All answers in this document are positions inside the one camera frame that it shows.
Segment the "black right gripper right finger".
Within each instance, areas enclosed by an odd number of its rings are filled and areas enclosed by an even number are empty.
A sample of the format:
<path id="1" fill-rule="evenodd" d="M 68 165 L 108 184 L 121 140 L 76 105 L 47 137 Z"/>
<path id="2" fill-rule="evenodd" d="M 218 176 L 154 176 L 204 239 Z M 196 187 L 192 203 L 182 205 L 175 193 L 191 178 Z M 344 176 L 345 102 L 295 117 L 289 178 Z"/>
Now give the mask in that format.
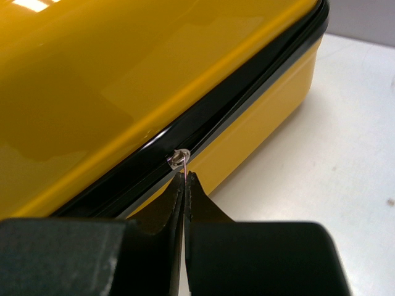
<path id="1" fill-rule="evenodd" d="M 192 295 L 349 295 L 335 245 L 313 222 L 242 222 L 185 187 L 185 260 Z"/>

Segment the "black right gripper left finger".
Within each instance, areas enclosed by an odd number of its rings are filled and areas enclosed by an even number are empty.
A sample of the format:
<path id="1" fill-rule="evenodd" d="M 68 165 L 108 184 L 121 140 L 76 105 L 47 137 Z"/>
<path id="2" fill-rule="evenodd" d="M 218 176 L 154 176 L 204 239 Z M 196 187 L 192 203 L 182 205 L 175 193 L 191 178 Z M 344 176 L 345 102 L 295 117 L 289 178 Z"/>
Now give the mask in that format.
<path id="1" fill-rule="evenodd" d="M 185 178 L 126 220 L 1 221 L 2 295 L 176 295 Z"/>

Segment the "yellow hard-shell suitcase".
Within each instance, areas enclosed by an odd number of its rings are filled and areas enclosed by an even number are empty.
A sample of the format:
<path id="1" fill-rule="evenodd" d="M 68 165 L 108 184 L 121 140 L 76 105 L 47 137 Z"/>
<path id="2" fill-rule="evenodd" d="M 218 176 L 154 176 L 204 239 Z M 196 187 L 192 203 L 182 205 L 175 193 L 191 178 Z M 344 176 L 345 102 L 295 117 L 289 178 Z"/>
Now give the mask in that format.
<path id="1" fill-rule="evenodd" d="M 300 105 L 327 1 L 2 1 L 1 218 L 212 192 Z"/>

